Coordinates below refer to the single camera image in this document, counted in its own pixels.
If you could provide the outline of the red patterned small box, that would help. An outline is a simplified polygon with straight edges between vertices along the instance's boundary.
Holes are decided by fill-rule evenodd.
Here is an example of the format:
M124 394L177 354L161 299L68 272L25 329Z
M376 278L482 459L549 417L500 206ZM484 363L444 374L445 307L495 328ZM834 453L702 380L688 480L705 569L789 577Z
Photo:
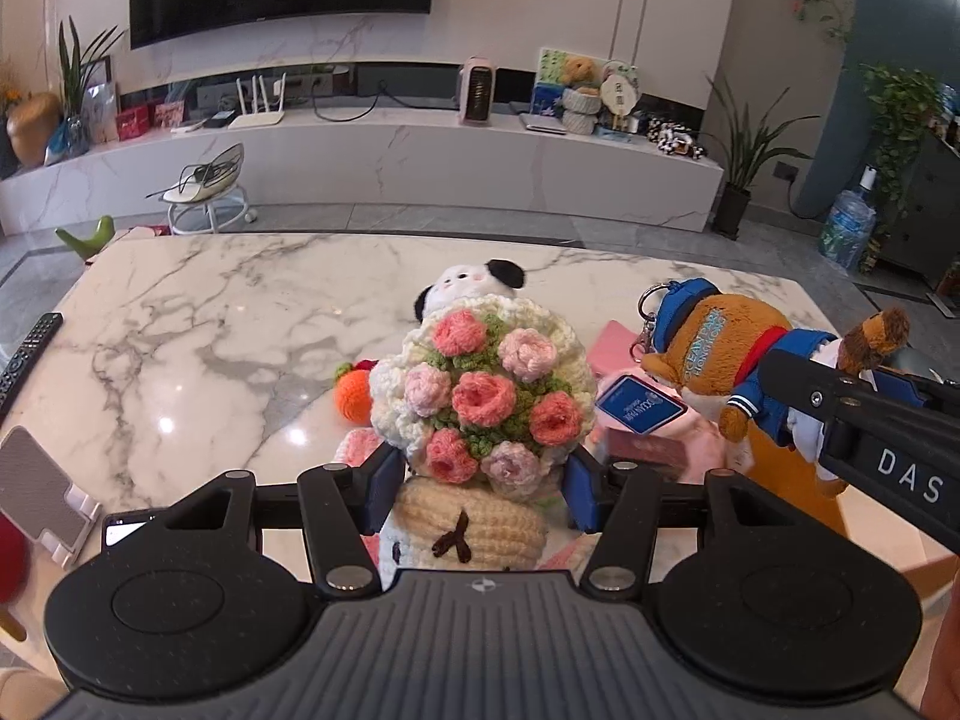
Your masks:
M605 463L634 461L646 463L672 481L688 472L688 455L683 442L667 437L604 429L596 439L597 455Z

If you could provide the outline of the pink snap wallet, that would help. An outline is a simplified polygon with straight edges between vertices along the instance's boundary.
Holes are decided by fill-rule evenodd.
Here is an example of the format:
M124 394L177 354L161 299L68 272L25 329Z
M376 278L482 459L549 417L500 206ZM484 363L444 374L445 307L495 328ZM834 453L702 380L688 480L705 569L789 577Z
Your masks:
M656 385L638 362L642 355L638 333L623 323L609 320L586 353L587 366L596 379L596 395L602 395L622 376L636 377L647 385Z

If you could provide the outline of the crochet flower bouquet doll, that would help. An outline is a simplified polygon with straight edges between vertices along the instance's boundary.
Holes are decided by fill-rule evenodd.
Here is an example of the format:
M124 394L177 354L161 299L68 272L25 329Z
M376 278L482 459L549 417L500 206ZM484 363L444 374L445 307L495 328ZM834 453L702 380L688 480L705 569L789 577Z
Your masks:
M596 379L573 327L524 298L460 298L425 312L368 374L368 419L335 458L402 457L400 488L366 538L382 582L404 569L530 571L545 509L594 426Z

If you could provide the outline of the brown bear plush blue outfit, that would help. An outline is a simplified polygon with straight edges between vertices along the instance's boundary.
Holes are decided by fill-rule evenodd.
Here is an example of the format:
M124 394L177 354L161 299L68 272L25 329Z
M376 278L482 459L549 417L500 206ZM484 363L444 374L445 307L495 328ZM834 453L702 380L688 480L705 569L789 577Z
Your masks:
M797 450L817 465L827 427L766 395L760 364L782 351L843 372L851 379L874 380L874 371L903 348L910 334L907 312L880 310L841 337L825 330L797 328L766 302L719 291L704 278L656 284L641 294L661 300L643 312L644 346L640 366L648 376L709 401L706 411L721 436L739 444L755 426L775 444Z

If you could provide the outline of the orange crochet carrot toy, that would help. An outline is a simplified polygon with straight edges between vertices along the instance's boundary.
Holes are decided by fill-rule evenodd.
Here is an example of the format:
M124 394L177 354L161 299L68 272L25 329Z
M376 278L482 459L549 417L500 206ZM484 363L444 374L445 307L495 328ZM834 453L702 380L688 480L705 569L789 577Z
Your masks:
M371 371L352 371L352 362L338 366L334 374L335 411L355 426L371 424L373 397L370 390Z

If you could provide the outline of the blue water bottle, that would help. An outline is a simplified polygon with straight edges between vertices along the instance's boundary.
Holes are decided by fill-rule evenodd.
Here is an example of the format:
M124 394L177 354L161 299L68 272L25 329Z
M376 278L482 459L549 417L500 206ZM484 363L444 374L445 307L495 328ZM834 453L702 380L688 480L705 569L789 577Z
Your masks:
M854 268L874 231L877 211L869 203L877 171L864 167L856 187L838 193L823 223L818 252L843 270Z

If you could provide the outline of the white panda plush toy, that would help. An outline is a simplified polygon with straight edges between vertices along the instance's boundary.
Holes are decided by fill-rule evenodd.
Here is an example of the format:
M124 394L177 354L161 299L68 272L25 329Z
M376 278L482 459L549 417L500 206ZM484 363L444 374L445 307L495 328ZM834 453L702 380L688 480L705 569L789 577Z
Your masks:
M526 284L526 270L512 260L491 259L483 265L453 265L423 289L413 305L418 323L431 312L459 299L483 298L488 294L514 298Z

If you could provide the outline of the potted plant black pot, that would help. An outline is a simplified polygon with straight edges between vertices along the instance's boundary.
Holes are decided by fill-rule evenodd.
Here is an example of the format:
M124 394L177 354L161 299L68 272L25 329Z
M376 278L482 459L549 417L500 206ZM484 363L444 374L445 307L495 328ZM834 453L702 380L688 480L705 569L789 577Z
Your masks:
M711 135L724 158L724 187L719 205L711 220L711 231L735 241L740 222L752 201L752 187L760 169L779 158L810 161L812 156L802 149L783 145L781 138L789 128L802 122L816 121L817 114L799 115L779 122L771 121L776 108L788 98L791 88L785 86L758 119L752 117L750 104L739 104L732 86L722 75L709 78L709 86L724 117L724 133Z

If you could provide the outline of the hanging ivy plant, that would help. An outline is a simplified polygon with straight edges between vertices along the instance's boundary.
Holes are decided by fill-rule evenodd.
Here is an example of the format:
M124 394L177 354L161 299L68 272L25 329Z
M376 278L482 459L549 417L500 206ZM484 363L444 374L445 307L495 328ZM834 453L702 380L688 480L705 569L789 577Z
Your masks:
M905 198L905 181L939 112L939 85L927 71L866 64L864 91L871 105L871 166L877 190L890 206Z

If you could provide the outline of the silver laptop on shelf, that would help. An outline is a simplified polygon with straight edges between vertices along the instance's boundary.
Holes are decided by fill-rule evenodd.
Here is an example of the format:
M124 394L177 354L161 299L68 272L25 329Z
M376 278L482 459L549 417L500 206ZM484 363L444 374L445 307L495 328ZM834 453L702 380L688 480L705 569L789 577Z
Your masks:
M560 119L553 115L532 114L532 112L523 112L519 115L519 121L527 132L550 133L550 135L566 135L568 131Z

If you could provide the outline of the teddy bear in knitted basket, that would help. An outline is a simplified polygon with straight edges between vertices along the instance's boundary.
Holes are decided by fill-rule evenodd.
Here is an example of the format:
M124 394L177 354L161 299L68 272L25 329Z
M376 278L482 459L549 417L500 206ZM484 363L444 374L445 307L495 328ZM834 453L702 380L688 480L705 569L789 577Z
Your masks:
M560 85L563 87L562 124L566 132L592 135L602 107L596 62L585 55L568 55L563 60Z

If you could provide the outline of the white wifi router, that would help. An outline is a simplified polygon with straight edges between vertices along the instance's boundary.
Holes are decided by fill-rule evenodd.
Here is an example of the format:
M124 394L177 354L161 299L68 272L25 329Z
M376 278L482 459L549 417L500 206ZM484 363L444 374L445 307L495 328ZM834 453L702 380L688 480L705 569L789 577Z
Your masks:
M247 82L236 78L235 91L238 115L229 122L229 128L273 127L285 119L286 76L280 78L275 88L278 93L275 101L270 101L267 80L262 73L252 75Z

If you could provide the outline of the white round fan sign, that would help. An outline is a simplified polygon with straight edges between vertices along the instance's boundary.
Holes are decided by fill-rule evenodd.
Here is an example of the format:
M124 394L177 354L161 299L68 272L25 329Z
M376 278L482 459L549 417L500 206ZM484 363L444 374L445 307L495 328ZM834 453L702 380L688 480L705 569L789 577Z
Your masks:
M628 119L638 99L640 95L635 85L621 73L610 73L601 84L601 101L610 114L613 130L626 132L630 128Z

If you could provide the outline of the red gift box on shelf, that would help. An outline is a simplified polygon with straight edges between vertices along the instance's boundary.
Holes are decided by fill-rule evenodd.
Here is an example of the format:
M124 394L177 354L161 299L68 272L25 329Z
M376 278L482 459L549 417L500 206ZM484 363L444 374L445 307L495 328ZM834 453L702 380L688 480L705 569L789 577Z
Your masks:
M140 104L116 115L117 138L121 142L143 137L155 125L155 106Z

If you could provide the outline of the plant in glass vase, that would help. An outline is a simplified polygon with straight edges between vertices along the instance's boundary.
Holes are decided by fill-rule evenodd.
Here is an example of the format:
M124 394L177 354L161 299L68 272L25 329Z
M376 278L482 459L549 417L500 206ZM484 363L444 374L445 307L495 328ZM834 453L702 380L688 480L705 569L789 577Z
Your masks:
M86 90L94 69L109 57L110 51L122 37L124 30L114 25L99 31L89 43L83 43L71 16L60 21L57 29L57 55L64 112L47 142L44 154L46 166L73 160L76 156L85 154L91 146L88 127L83 119Z

